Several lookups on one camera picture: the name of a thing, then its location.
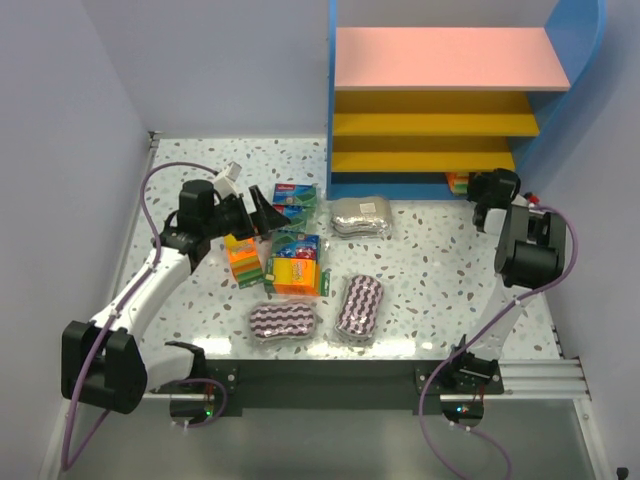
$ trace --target speckled white surface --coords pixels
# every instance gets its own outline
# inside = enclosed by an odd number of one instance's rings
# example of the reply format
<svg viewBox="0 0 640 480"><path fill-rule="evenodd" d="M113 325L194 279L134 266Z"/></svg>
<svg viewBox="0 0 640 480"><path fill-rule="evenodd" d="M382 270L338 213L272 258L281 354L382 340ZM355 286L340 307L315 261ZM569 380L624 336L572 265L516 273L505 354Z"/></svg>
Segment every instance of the speckled white surface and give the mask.
<svg viewBox="0 0 640 480"><path fill-rule="evenodd" d="M173 161L218 168L236 161L243 167L238 181L242 191L257 184L267 198L276 182L317 182L324 186L326 175L321 139L161 140L155 165ZM182 182L203 176L206 178L204 173L180 167L156 175L147 194L154 220L162 222L176 208ZM471 225L472 207L464 201L392 202L392 209L392 240L329 238L326 267L331 269L331 296L310 299L322 318L311 340L265 348L249 337L249 310L269 299L261 285L237 288L222 240L215 240L211 253L196 272L166 301L159 318L147 330L141 350L144 353L165 341L179 339L200 345L209 358L444 358L489 298L497 237L475 232ZM328 235L326 213L318 223L318 233ZM150 236L140 216L121 287L149 253ZM268 245L261 245L260 251L264 258ZM340 344L332 331L341 307L345 276L354 273L377 276L385 286L375 342L367 347ZM529 305L509 336L503 357L559 358L544 298Z"/></svg>

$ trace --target sponge package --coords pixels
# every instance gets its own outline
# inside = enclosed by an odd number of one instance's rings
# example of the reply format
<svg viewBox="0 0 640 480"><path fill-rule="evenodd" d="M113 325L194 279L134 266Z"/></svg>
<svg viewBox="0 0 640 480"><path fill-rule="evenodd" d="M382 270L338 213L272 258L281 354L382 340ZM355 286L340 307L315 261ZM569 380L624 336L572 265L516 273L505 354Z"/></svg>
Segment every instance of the sponge package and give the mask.
<svg viewBox="0 0 640 480"><path fill-rule="evenodd" d="M391 235L389 201L382 197L342 198L331 204L331 226L342 238Z"/></svg>
<svg viewBox="0 0 640 480"><path fill-rule="evenodd" d="M356 275L347 282L335 324L343 340L364 342L373 338L383 292L382 284L368 275Z"/></svg>
<svg viewBox="0 0 640 480"><path fill-rule="evenodd" d="M280 338L304 339L316 329L316 315L302 302L257 305L249 314L249 328L261 341Z"/></svg>

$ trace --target blue shelf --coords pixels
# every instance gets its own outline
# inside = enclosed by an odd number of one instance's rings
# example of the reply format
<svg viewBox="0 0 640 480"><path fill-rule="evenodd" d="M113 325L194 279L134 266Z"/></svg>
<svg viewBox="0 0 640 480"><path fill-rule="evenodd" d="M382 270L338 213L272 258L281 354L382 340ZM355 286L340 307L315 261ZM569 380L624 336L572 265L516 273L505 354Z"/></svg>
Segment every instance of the blue shelf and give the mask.
<svg viewBox="0 0 640 480"><path fill-rule="evenodd" d="M334 183L329 200L345 197L380 195L392 200L460 200L446 183Z"/></svg>
<svg viewBox="0 0 640 480"><path fill-rule="evenodd" d="M525 164L545 142L552 142L550 129L555 128L558 112L575 92L575 87L593 65L600 50L606 25L607 0L558 0L544 25L545 32L571 84L568 92L528 92L528 100L540 128L534 138L509 138L509 146L516 171L523 171ZM332 170L333 114L335 111L335 59L337 32L337 0L329 0L329 91L327 119L327 197L358 197L383 195L389 199L406 200L456 200L446 183L432 179L399 178L388 173L387 178L358 177L353 174L336 174Z"/></svg>

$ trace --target product label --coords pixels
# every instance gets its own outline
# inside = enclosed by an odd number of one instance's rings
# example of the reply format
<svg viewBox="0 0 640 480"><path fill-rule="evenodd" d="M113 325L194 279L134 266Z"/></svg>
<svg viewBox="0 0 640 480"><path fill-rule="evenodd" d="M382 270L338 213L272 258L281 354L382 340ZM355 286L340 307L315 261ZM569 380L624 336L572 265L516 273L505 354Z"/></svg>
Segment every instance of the product label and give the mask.
<svg viewBox="0 0 640 480"><path fill-rule="evenodd" d="M375 203L361 203L360 204L360 213L376 213L376 204Z"/></svg>

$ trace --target plastic packaging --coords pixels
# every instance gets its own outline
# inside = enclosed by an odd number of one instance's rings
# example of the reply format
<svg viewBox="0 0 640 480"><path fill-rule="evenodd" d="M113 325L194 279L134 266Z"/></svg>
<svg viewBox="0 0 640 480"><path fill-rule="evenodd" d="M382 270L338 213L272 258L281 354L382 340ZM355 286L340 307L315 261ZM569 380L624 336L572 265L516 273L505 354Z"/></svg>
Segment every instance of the plastic packaging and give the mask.
<svg viewBox="0 0 640 480"><path fill-rule="evenodd" d="M391 205L385 198L342 198L331 204L331 227L339 237L387 237L392 225Z"/></svg>
<svg viewBox="0 0 640 480"><path fill-rule="evenodd" d="M318 235L276 232L265 264L264 289L280 295L329 295L328 243Z"/></svg>
<svg viewBox="0 0 640 480"><path fill-rule="evenodd" d="M291 183L276 183L273 192L273 205L295 205L306 208L316 208L318 205L319 188L317 185L294 185Z"/></svg>
<svg viewBox="0 0 640 480"><path fill-rule="evenodd" d="M355 275L347 281L345 297L335 330L347 342L367 342L373 338L384 287L373 277Z"/></svg>
<svg viewBox="0 0 640 480"><path fill-rule="evenodd" d="M261 303L249 314L249 329L260 342L309 338L316 330L316 314L303 302Z"/></svg>
<svg viewBox="0 0 640 480"><path fill-rule="evenodd" d="M298 205L274 205L277 211L291 220L281 231L295 233L312 233L316 227L316 208Z"/></svg>

